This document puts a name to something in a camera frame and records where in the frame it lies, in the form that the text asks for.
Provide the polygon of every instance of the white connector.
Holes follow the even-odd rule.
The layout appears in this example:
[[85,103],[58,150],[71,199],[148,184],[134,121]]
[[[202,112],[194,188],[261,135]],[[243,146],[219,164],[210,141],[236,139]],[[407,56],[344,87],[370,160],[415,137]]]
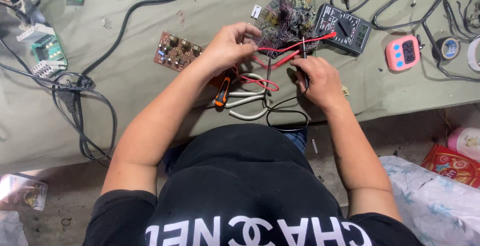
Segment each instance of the white connector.
[[20,36],[17,36],[17,41],[33,44],[36,41],[42,39],[43,37],[49,35],[55,35],[55,31],[53,31],[53,28],[48,27],[44,24],[37,23],[34,26],[30,27],[29,30],[23,32]]
[[49,78],[54,73],[66,70],[67,66],[63,60],[42,60],[39,64],[33,67],[32,74],[42,78]]

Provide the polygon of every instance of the burnt circuit board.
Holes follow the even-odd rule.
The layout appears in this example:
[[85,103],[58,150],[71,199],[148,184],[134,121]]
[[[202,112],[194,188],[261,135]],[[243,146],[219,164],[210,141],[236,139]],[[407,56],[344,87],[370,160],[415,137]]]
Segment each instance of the burnt circuit board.
[[201,53],[200,46],[164,31],[160,37],[153,62],[181,72]]

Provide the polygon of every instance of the gray cloth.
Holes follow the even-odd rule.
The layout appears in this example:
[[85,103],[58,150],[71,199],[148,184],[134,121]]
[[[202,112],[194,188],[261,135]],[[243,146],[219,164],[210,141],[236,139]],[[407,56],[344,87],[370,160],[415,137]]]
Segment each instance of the gray cloth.
[[[85,0],[84,6],[66,6],[66,0],[42,0],[40,10],[56,30],[67,54],[69,71],[81,72],[103,55],[117,38],[125,12],[142,0]],[[136,10],[127,26],[120,46],[90,76],[96,90],[113,104],[118,115],[118,135],[147,104],[153,100],[177,76],[164,66],[153,62],[153,57],[162,31],[174,33],[192,43],[207,46],[222,25],[245,21],[250,17],[255,4],[266,6],[271,0],[178,0],[163,5],[141,7]],[[316,0],[317,6],[328,0]],[[351,0],[355,7],[363,0]],[[371,20],[375,11],[387,0],[371,0],[355,14]],[[405,23],[420,19],[434,0],[401,0],[385,13],[383,25]],[[456,0],[451,0],[456,7]],[[465,5],[468,0],[460,0]],[[335,0],[337,6],[343,6]],[[3,14],[2,31],[8,31],[5,40],[28,65],[35,65],[29,46],[16,43],[20,34],[18,23]],[[179,10],[184,11],[184,24],[180,24]],[[448,23],[442,6],[429,18],[428,24],[436,39],[449,35]],[[111,29],[102,25],[103,18],[111,21]],[[422,62],[404,72],[389,71],[385,62],[387,44],[400,36],[418,33],[427,44]],[[359,57],[345,55],[333,47],[322,46],[317,51],[340,71],[342,83],[348,88],[347,97],[358,120],[415,112],[425,109],[477,102],[480,84],[464,81],[446,81],[435,68],[431,45],[421,26],[394,31],[373,31],[365,52]],[[467,65],[467,47],[451,62],[447,69],[455,73],[480,77]],[[7,52],[0,48],[2,63],[20,68]],[[266,71],[253,64],[252,71],[266,76]],[[297,93],[297,85],[287,75],[288,64],[273,71],[272,81],[280,86],[274,92],[273,102],[290,98]],[[47,168],[85,161],[78,149],[78,134],[58,114],[52,104],[50,93],[38,89],[26,77],[0,71],[0,173]],[[212,99],[215,88],[207,88],[201,100]],[[96,144],[108,147],[111,138],[111,115],[108,107],[93,97],[83,102],[85,132]],[[307,100],[294,107],[305,110],[312,121],[324,120],[321,110]],[[261,102],[235,108],[242,114],[256,114],[262,109]],[[273,114],[274,124],[301,123],[298,114]],[[263,117],[254,123],[266,124]],[[176,139],[195,136],[209,129],[243,123],[228,115],[227,110],[195,108],[185,119]]]

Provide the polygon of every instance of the black t-shirt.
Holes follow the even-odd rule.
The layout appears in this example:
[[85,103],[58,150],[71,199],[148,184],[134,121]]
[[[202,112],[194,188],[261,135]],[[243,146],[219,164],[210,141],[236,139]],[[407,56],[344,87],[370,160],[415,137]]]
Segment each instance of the black t-shirt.
[[157,199],[115,190],[93,207],[84,246],[421,245],[378,213],[342,217],[300,150],[267,126],[219,127],[179,157]]

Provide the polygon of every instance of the electrical tape roll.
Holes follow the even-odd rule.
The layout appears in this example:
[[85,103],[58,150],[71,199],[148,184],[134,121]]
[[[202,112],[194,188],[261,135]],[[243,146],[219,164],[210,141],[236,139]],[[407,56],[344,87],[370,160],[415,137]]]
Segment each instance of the electrical tape roll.
[[441,38],[435,42],[441,54],[438,54],[435,49],[432,50],[433,57],[438,61],[451,61],[457,58],[460,54],[460,42],[453,37]]

